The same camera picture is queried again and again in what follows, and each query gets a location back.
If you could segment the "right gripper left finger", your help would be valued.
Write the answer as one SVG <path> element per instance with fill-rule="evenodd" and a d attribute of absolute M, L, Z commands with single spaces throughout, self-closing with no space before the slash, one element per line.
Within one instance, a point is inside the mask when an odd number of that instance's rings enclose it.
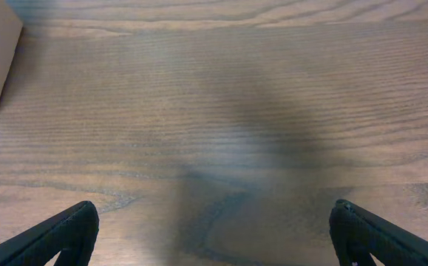
<path fill-rule="evenodd" d="M 0 266 L 87 266 L 99 231 L 99 217 L 90 201 L 79 202 L 0 244 Z"/>

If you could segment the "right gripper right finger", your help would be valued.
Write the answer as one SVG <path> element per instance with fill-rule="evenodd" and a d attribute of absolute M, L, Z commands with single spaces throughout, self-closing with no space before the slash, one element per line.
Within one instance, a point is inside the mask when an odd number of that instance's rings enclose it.
<path fill-rule="evenodd" d="M 329 225 L 341 266 L 428 266 L 428 241 L 350 201 L 336 201 Z"/>

